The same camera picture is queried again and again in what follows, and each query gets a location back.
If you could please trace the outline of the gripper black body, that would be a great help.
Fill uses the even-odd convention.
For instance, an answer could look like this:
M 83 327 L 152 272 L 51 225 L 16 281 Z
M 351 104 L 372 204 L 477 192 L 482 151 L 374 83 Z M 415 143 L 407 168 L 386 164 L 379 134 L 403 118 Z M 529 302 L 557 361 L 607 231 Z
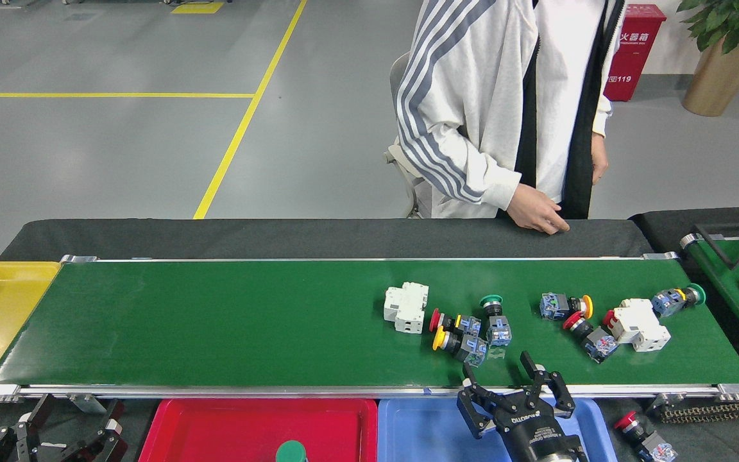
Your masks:
M 586 458 L 581 439 L 557 421 L 571 415 L 532 395 L 501 395 L 495 425 L 511 458 Z

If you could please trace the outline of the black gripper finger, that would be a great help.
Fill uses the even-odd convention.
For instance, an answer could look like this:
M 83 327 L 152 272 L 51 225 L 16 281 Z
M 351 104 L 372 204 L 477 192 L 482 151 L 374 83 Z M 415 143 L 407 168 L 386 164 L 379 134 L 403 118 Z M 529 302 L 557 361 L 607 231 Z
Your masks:
M 455 403 L 473 438 L 480 440 L 493 431 L 504 435 L 505 398 L 479 385 L 468 363 L 463 364 L 463 375 L 463 388 Z
M 103 404 L 97 398 L 71 398 L 74 405 L 85 413 L 99 413 L 101 421 L 95 432 L 65 448 L 65 461 L 120 461 L 128 444 L 121 437 L 123 427 L 119 423 L 125 412 L 121 400 Z
M 571 418 L 575 410 L 575 402 L 569 393 L 565 381 L 560 372 L 548 372 L 542 365 L 535 363 L 527 350 L 521 353 L 521 364 L 527 375 L 532 379 L 532 384 L 525 388 L 523 404 L 528 409 L 535 409 L 536 403 L 540 401 L 541 389 L 544 385 L 551 389 L 556 403 L 554 404 L 554 416 Z
M 39 430 L 53 412 L 56 398 L 43 395 L 31 413 L 22 415 L 12 426 L 0 427 L 0 461 L 8 461 L 12 454 L 18 461 L 39 461 Z

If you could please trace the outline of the person's right hand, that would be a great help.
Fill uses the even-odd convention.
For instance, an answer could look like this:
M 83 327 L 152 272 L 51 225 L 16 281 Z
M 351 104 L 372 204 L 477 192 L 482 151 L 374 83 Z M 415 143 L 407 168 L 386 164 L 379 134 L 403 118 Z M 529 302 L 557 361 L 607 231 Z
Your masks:
M 518 184 L 505 213 L 524 229 L 554 235 L 568 232 L 569 223 L 560 216 L 562 207 L 545 193 L 525 184 Z

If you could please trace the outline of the person's left hand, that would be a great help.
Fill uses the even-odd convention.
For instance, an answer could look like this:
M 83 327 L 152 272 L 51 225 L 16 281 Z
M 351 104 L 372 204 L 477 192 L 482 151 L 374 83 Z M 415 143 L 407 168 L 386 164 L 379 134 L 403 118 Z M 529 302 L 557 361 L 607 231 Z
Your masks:
M 608 170 L 608 154 L 604 135 L 593 132 L 591 135 L 592 185 L 596 186 Z

